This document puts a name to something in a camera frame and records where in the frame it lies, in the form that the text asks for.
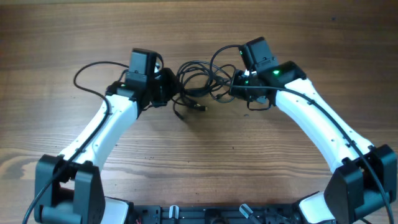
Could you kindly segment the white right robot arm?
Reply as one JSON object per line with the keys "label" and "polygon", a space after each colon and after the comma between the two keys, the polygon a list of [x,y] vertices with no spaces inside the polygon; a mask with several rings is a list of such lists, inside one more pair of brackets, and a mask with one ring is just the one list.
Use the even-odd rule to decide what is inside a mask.
{"label": "white right robot arm", "polygon": [[238,46],[245,70],[231,81],[232,96],[267,101],[293,119],[318,148],[331,171],[325,190],[300,199],[299,223],[354,223],[385,208],[389,220],[397,195],[397,156],[358,134],[326,103],[305,72],[279,63],[265,38]]}

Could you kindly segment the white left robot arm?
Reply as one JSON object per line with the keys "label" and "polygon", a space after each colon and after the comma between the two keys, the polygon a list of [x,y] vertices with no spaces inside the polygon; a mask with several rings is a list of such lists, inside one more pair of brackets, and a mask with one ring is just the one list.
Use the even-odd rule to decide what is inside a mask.
{"label": "white left robot arm", "polygon": [[154,51],[135,48],[124,81],[107,87],[101,108],[59,155],[43,155],[35,170],[35,198],[23,222],[139,223],[134,204],[106,197],[101,171],[123,133],[148,108],[166,106],[178,81]]}

